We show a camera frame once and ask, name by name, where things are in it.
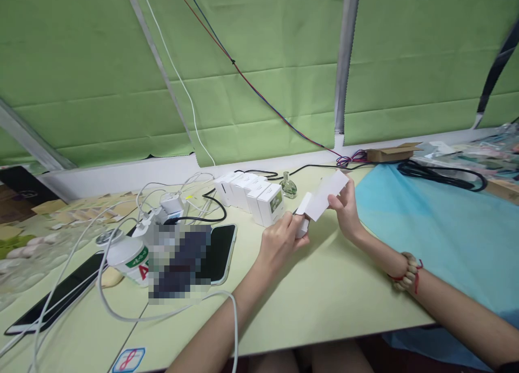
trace light green desk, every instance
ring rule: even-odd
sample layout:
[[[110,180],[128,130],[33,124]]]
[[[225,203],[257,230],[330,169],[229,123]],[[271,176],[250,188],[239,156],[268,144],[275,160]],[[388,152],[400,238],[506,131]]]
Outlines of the light green desk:
[[[359,169],[350,176],[359,182],[371,169]],[[314,190],[331,169],[306,168],[292,180],[298,187],[296,199],[285,199],[293,211],[307,191]],[[260,249],[263,227],[252,216],[228,208],[222,224],[238,226],[229,277],[214,287],[233,291],[252,266]],[[391,287],[387,276],[338,229],[331,210],[312,222],[311,245],[300,250],[259,305],[239,342],[239,354],[258,354],[300,345],[351,338],[360,335],[422,326],[433,319],[407,294]],[[124,345],[145,347],[137,371],[166,368],[199,328],[224,301],[217,296],[160,322],[139,323]],[[148,305],[143,316],[166,313],[185,305]]]
[[[23,222],[29,234],[48,234],[44,229],[42,217]],[[124,226],[127,230],[131,223]],[[93,242],[77,251],[64,277],[72,273],[98,248]],[[52,288],[62,267],[53,269],[34,287],[24,292],[5,310],[0,312],[0,348],[12,337],[3,335],[20,315],[28,311]],[[124,279],[117,287],[106,289],[105,294],[110,305],[121,315],[138,317],[148,302],[147,289],[136,287]],[[101,305],[97,290],[91,289],[73,308],[67,311],[51,329],[38,355],[40,373],[46,372],[106,372],[132,329],[133,323],[119,322],[107,314]],[[6,355],[0,358],[2,373],[25,373],[32,361],[34,335],[27,335]]]

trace perfume bottle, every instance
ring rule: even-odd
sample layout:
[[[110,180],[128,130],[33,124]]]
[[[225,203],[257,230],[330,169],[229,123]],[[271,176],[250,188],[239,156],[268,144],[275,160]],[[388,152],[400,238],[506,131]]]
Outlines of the perfume bottle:
[[[288,172],[283,172],[283,181],[280,182],[283,196],[295,198],[297,196],[297,187],[293,181],[288,178]]]

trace hand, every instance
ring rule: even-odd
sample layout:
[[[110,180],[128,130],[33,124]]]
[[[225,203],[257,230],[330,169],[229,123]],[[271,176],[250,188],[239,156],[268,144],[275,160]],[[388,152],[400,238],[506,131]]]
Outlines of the hand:
[[[310,243],[308,234],[296,239],[296,233],[304,217],[285,212],[276,224],[267,227],[261,236],[257,263],[276,273],[287,262],[292,253]]]
[[[355,201],[355,183],[351,178],[346,183],[346,186],[341,189],[338,196],[328,195],[328,203],[330,204],[329,208],[337,212],[337,220],[339,221],[342,234],[348,240],[354,242],[362,235],[368,234],[358,218],[357,202]]]

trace phone screen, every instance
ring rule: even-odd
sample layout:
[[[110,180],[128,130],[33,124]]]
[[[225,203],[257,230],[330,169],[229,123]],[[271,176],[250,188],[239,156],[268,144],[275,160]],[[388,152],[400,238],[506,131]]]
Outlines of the phone screen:
[[[227,259],[231,254],[235,230],[234,224],[213,228],[211,231],[211,246],[207,248],[207,253],[201,261],[201,268],[197,272],[196,278],[209,278],[211,282],[223,279]]]
[[[72,289],[81,284],[84,280],[90,278],[91,281],[96,279],[97,272],[99,271],[99,266],[101,266],[101,260],[103,259],[103,253],[96,253],[87,259],[82,265],[79,266],[70,276],[61,281],[57,286],[54,294],[52,295],[52,299],[50,300],[48,308],[51,308],[60,301],[63,297],[65,297]],[[89,286],[91,282],[85,282],[81,287],[76,289],[74,293],[70,294],[69,297],[63,300],[57,307],[48,312],[43,317],[42,330],[48,328],[58,317],[60,314],[70,305],[72,302]],[[38,320],[39,316],[42,314],[43,307],[49,294],[47,294],[44,298],[42,298],[34,307],[32,307],[28,312],[25,313],[20,319],[18,319],[10,328],[8,328],[5,332],[6,335],[15,335],[19,334],[23,331],[24,326],[31,325],[34,321]]]

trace bracelet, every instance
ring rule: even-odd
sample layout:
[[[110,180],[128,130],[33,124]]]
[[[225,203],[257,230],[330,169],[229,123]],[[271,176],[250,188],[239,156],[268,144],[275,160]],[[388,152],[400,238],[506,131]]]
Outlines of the bracelet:
[[[393,286],[399,291],[405,291],[409,289],[409,287],[414,283],[415,284],[415,294],[418,295],[418,281],[420,280],[420,276],[418,271],[423,268],[422,260],[419,259],[420,265],[416,262],[416,258],[411,253],[404,251],[402,255],[407,258],[407,272],[402,277],[391,277],[393,282]]]

